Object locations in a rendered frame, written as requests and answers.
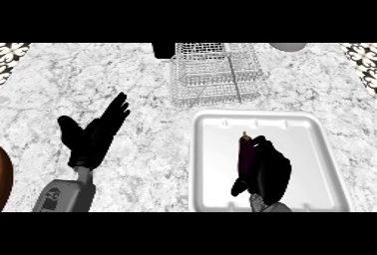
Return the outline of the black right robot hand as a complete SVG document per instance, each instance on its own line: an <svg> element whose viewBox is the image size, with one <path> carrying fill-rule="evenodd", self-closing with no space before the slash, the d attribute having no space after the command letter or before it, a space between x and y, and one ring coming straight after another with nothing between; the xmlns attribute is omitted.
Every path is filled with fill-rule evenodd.
<svg viewBox="0 0 377 255"><path fill-rule="evenodd" d="M254 158L244 177L238 177L230 195L238 196L244 191L257 194L266 205L278 202L285 193L291 164L289 159L273 147L263 135L252 140Z"/></svg>

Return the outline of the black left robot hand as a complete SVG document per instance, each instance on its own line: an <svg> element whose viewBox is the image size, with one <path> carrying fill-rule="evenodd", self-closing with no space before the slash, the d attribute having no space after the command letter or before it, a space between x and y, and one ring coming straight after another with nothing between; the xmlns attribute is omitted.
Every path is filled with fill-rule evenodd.
<svg viewBox="0 0 377 255"><path fill-rule="evenodd" d="M60 140L71 150L68 160L71 167L82 166L90 169L99 167L130 112L127 95L119 93L102 116L93 119L85 127L79 127L71 117L57 117Z"/></svg>

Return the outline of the dark purple eggplant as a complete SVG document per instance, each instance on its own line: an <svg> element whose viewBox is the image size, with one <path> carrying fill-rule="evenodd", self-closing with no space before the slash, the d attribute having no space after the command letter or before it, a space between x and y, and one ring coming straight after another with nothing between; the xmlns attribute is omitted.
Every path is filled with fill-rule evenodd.
<svg viewBox="0 0 377 255"><path fill-rule="evenodd" d="M254 158L252 140L251 140L251 137L246 135L246 133L244 133L238 140L238 176L239 177L244 177L246 175L252 158Z"/></svg>

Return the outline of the grey round object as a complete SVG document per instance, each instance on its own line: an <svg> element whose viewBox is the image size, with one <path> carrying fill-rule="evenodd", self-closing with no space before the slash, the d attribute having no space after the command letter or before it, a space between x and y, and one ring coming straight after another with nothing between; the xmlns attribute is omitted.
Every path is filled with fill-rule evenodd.
<svg viewBox="0 0 377 255"><path fill-rule="evenodd" d="M304 43L270 43L270 46L283 52L297 52L300 51L306 44Z"/></svg>

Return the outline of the brown round wooden object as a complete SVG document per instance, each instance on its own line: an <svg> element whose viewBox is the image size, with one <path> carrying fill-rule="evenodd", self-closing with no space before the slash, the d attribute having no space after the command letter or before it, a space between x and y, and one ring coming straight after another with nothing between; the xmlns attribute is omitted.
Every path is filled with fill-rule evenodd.
<svg viewBox="0 0 377 255"><path fill-rule="evenodd" d="M0 211L4 208L13 185L13 165L5 150L0 147Z"/></svg>

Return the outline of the white plastic tray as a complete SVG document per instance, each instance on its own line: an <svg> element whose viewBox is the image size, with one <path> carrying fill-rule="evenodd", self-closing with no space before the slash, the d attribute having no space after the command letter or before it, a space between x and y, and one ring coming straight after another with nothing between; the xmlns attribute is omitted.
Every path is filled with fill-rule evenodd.
<svg viewBox="0 0 377 255"><path fill-rule="evenodd" d="M230 195L238 140L264 136L292 166L280 202L294 212L350 212L350 196L319 119L304 112L205 110L190 121L187 208L249 209L248 194Z"/></svg>

